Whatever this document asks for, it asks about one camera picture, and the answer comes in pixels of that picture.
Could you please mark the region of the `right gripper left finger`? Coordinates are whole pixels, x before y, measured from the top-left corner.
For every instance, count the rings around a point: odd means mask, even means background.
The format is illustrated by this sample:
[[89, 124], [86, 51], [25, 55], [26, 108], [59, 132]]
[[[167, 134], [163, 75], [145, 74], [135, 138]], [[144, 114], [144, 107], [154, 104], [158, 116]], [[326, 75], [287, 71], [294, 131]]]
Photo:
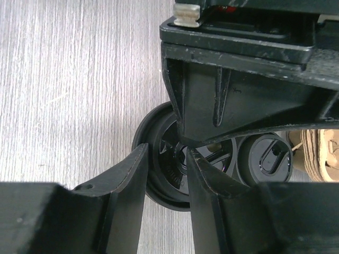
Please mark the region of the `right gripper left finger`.
[[1, 183], [1, 253], [136, 253], [148, 145], [73, 190]]

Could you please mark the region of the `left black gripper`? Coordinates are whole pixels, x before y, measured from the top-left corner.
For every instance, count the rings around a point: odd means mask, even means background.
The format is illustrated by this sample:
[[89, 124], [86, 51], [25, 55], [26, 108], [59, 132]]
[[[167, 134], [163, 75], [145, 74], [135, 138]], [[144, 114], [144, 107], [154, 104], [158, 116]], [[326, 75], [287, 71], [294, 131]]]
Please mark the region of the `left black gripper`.
[[338, 1], [175, 1], [159, 30], [185, 145], [338, 128]]

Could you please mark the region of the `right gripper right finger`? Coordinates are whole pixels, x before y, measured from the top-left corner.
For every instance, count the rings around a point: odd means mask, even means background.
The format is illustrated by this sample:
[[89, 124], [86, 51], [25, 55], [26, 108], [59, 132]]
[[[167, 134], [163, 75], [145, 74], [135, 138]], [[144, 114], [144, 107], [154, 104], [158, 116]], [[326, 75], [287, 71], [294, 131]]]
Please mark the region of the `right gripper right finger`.
[[338, 253], [338, 184], [247, 187], [187, 152], [196, 253]]

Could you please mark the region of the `stack of black lids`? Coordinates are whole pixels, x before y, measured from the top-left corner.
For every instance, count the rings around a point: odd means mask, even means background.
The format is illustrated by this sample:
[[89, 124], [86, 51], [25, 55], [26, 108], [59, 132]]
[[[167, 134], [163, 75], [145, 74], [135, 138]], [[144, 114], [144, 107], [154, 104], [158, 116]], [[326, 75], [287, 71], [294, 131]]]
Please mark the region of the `stack of black lids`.
[[292, 174], [292, 161], [290, 144], [276, 133], [249, 135], [238, 146], [238, 178], [247, 186], [287, 182]]

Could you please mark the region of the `cardboard cup carrier stack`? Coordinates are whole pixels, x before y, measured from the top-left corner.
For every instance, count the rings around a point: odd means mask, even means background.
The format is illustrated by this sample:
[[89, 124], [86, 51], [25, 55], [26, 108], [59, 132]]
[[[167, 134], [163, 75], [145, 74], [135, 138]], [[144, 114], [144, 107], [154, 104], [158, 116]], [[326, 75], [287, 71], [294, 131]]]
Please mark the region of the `cardboard cup carrier stack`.
[[338, 129], [295, 130], [288, 138], [295, 169], [314, 182], [338, 182]]

